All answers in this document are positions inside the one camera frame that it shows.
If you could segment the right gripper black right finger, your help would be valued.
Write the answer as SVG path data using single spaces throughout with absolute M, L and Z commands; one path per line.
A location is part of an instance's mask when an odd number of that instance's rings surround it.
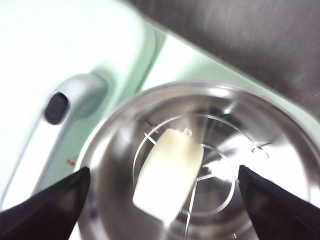
M 318 240 L 320 209 L 248 167 L 239 167 L 245 209 L 260 240 Z

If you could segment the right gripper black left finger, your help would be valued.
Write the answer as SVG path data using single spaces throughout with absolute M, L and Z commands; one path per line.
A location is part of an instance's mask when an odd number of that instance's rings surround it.
M 0 214 L 2 240 L 67 240 L 83 210 L 90 169 L 61 179 Z

